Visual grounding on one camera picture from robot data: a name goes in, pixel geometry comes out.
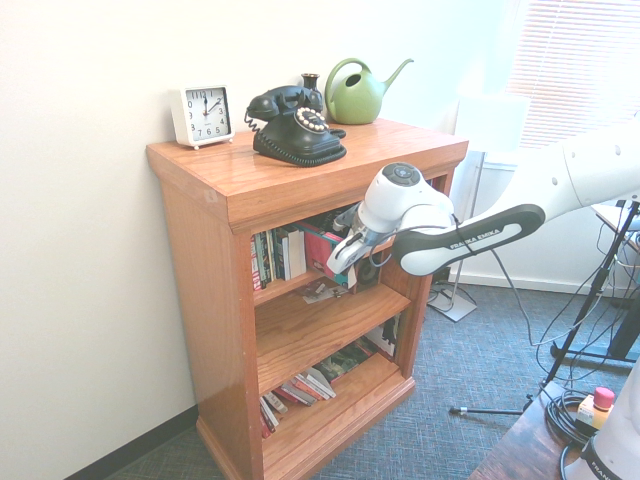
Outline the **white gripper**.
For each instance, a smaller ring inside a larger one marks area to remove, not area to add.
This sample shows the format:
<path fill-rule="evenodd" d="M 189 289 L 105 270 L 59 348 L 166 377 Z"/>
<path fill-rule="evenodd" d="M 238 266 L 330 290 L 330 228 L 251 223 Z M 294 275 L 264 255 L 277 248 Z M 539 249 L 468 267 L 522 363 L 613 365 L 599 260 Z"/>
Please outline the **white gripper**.
<path fill-rule="evenodd" d="M 395 230 L 376 232 L 370 228 L 361 227 L 336 246 L 329 255 L 327 266 L 333 273 L 340 274 L 363 256 L 372 254 L 379 245 L 385 243 L 394 234 Z"/>

